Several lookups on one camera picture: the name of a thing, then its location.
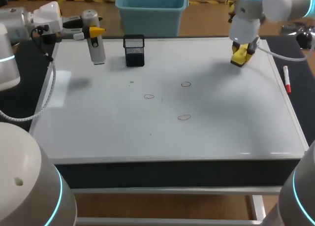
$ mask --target black cable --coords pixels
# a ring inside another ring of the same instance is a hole
[[[46,51],[43,50],[41,43],[38,44],[34,39],[34,32],[37,30],[37,33],[39,34],[39,40],[41,41],[41,35],[44,33],[44,31],[47,31],[47,27],[45,26],[38,26],[36,28],[33,28],[31,30],[31,40],[35,44],[35,46],[39,49],[39,51],[47,58],[50,62],[52,62],[54,59],[51,57]]]

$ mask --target floor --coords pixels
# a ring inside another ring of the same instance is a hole
[[[44,3],[11,2],[8,7],[24,6],[31,11]],[[106,35],[123,35],[120,15],[113,4],[63,1],[60,6],[64,16],[95,9],[103,17],[101,26],[106,28]],[[180,35],[228,35],[230,24],[227,20],[228,8],[224,4],[193,4],[183,13]],[[259,34],[278,35],[281,25],[266,22]],[[308,61],[315,74],[315,57]],[[76,194],[76,200],[80,217],[252,219],[248,198],[244,195]],[[266,211],[276,202],[276,196],[264,196]]]

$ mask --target blue plastic bin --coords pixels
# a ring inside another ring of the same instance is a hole
[[[178,36],[188,0],[116,0],[125,34]]]

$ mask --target black mesh pen holder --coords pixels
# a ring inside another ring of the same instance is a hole
[[[144,66],[144,35],[124,35],[127,67]]]

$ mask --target red circle mark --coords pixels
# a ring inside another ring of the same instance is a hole
[[[144,95],[143,97],[144,99],[152,99],[154,98],[154,95]]]
[[[177,119],[180,121],[188,120],[190,118],[191,118],[191,116],[189,114],[185,114],[185,115],[181,115],[181,116],[177,117]]]
[[[190,87],[191,83],[190,82],[183,82],[182,87]]]

